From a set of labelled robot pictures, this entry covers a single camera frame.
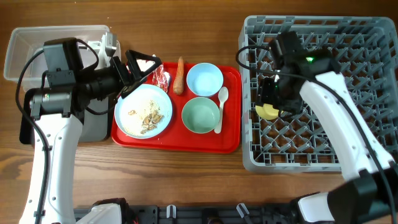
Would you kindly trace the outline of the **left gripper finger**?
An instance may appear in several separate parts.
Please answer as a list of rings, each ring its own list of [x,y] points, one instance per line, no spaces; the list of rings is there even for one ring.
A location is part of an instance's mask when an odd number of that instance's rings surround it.
[[[122,73],[120,74],[121,79],[121,90],[119,96],[125,98],[130,95],[134,90],[144,84],[149,77],[149,73]]]
[[[127,50],[127,80],[129,82],[146,81],[147,77],[162,65],[160,58],[153,55],[146,55],[134,50]]]

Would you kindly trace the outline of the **white tissue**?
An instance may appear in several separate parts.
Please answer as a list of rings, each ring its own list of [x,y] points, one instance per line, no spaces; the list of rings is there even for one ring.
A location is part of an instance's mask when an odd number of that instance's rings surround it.
[[[151,67],[155,65],[153,60],[144,60],[144,59],[137,59],[136,60],[139,69],[142,73],[145,73],[148,70],[151,70]]]

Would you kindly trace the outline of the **red candy wrapper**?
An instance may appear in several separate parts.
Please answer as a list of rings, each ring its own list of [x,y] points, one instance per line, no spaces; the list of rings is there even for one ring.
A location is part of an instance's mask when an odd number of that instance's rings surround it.
[[[164,65],[160,65],[152,72],[152,84],[162,89],[164,92],[169,90],[169,76],[164,70]]]

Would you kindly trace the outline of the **yellow cup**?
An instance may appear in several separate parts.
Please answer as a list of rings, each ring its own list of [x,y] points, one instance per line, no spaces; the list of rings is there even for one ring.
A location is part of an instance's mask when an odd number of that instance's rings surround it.
[[[274,109],[272,105],[264,103],[262,106],[255,106],[258,116],[265,120],[273,120],[279,117],[279,110]]]

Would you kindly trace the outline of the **light blue plate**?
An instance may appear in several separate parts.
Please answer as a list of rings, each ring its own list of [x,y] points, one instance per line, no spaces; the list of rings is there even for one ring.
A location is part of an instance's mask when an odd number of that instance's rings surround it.
[[[114,109],[118,128],[135,139],[159,135],[173,115],[170,97],[157,86],[143,84],[125,98],[119,98]]]

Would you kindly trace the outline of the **food scraps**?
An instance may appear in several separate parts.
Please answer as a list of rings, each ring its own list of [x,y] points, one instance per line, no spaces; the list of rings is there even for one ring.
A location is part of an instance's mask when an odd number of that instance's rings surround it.
[[[139,114],[136,110],[128,112],[130,121],[127,122],[126,131],[133,135],[144,135],[157,128],[164,115],[157,110]]]

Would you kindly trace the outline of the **orange carrot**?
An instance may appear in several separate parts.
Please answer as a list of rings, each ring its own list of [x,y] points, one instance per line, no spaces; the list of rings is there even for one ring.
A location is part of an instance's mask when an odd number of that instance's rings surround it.
[[[183,57],[180,57],[178,59],[177,72],[173,83],[173,92],[176,95],[181,95],[183,93],[183,75],[184,75],[184,61]]]

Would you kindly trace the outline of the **white plastic spoon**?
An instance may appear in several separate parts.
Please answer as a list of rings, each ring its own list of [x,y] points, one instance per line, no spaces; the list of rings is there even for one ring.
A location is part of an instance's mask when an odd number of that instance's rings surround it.
[[[221,132],[222,129],[222,122],[223,122],[223,109],[224,109],[224,104],[226,103],[226,101],[228,100],[229,97],[229,91],[228,89],[223,86],[219,93],[218,93],[218,99],[220,102],[220,106],[219,106],[219,111],[220,111],[220,119],[218,124],[216,125],[216,127],[214,128],[214,132],[216,134],[219,134]]]

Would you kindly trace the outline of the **light blue bowl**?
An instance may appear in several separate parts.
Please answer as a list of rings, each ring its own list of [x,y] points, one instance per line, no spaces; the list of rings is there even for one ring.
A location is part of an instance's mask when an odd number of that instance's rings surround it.
[[[187,86],[196,96],[211,97],[223,86],[221,70],[211,63],[198,63],[187,73]]]

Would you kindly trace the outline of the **green bowl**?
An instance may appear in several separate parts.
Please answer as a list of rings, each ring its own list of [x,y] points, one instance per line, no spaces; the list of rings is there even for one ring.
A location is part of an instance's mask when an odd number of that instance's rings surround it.
[[[209,98],[192,98],[182,109],[182,122],[184,126],[196,134],[205,134],[214,130],[219,120],[219,108]]]

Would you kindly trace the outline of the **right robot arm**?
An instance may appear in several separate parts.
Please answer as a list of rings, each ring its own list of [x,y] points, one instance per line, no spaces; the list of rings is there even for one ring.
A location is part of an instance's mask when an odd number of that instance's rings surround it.
[[[296,201],[304,223],[364,223],[384,215],[397,222],[397,163],[375,138],[346,87],[329,50],[309,51],[295,32],[269,44],[275,71],[267,71],[256,97],[257,113],[270,109],[315,113],[338,157],[345,182],[335,190]]]

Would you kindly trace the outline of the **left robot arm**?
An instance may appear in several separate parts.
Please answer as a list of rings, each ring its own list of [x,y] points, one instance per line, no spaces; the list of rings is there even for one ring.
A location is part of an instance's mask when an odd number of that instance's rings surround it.
[[[34,90],[30,112],[18,107],[35,136],[29,194],[20,223],[75,223],[75,155],[85,112],[95,113],[88,107],[90,101],[112,94],[127,97],[162,64],[158,57],[128,50],[127,63],[112,57],[107,67],[98,68],[99,61],[84,67],[82,42],[74,37],[46,41],[28,61],[43,54],[47,70],[42,85]]]

